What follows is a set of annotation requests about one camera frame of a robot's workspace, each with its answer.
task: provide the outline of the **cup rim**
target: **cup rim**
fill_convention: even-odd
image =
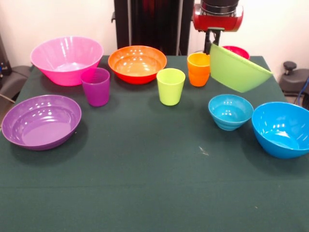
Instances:
[[[195,67],[209,67],[210,66],[210,62],[208,65],[197,65],[197,64],[194,64],[192,63],[191,61],[189,61],[189,58],[192,56],[192,55],[196,55],[196,54],[205,54],[203,52],[194,52],[194,53],[191,53],[190,55],[188,55],[187,57],[187,62],[190,63],[191,65],[195,66]]]
[[[181,81],[179,81],[179,82],[177,82],[177,83],[173,83],[173,84],[171,84],[171,83],[166,83],[166,82],[162,81],[160,78],[158,78],[158,75],[159,75],[160,73],[164,72],[165,70],[176,70],[176,71],[178,71],[178,72],[181,74],[181,76],[182,76]],[[166,68],[166,69],[162,69],[162,70],[158,71],[158,73],[156,74],[156,79],[157,79],[157,81],[161,82],[162,84],[169,85],[169,86],[174,86],[174,85],[181,84],[182,82],[185,81],[185,73],[184,73],[183,71],[181,71],[180,69]]]
[[[90,71],[90,70],[95,70],[95,71],[96,71],[96,70],[102,70],[102,71],[104,71],[105,73],[107,73],[108,76],[107,76],[107,78],[106,78],[105,80],[103,80],[103,81],[101,81],[101,82],[98,82],[98,83],[90,83],[90,82],[88,82],[88,81],[83,80],[83,78],[82,78],[83,74],[84,74],[85,72]],[[81,81],[82,81],[82,83],[85,83],[85,84],[87,84],[87,85],[102,84],[102,83],[108,81],[108,80],[110,79],[110,76],[111,76],[111,75],[110,75],[110,72],[109,72],[108,70],[104,69],[104,68],[93,68],[93,69],[88,69],[88,70],[86,70],[85,72],[82,73],[82,75],[81,75]]]

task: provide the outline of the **orange cup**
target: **orange cup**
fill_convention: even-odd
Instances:
[[[208,81],[211,72],[210,60],[210,55],[202,52],[188,56],[189,80],[193,86],[201,87]]]

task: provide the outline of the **black chair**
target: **black chair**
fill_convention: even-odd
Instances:
[[[0,37],[0,116],[15,102],[30,72],[28,66],[11,68]]]
[[[283,64],[285,73],[281,76],[279,86],[285,96],[303,96],[302,107],[309,109],[309,69],[296,69],[292,61]]]

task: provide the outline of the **white wall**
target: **white wall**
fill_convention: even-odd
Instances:
[[[221,45],[238,45],[265,57],[278,78],[282,63],[309,68],[308,0],[240,0],[244,20],[225,32]],[[117,49],[113,0],[0,0],[0,33],[11,65],[30,65],[32,49],[44,40],[83,35],[98,40],[108,55]],[[205,35],[191,26],[189,52],[203,49]]]
[[[95,39],[110,54],[117,49],[113,11],[113,0],[0,0],[0,34],[11,65],[30,65],[35,46],[65,35]]]

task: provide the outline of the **lime green cup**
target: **lime green cup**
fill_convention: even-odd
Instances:
[[[176,105],[183,91],[185,74],[179,69],[162,69],[157,75],[159,97],[164,105]]]

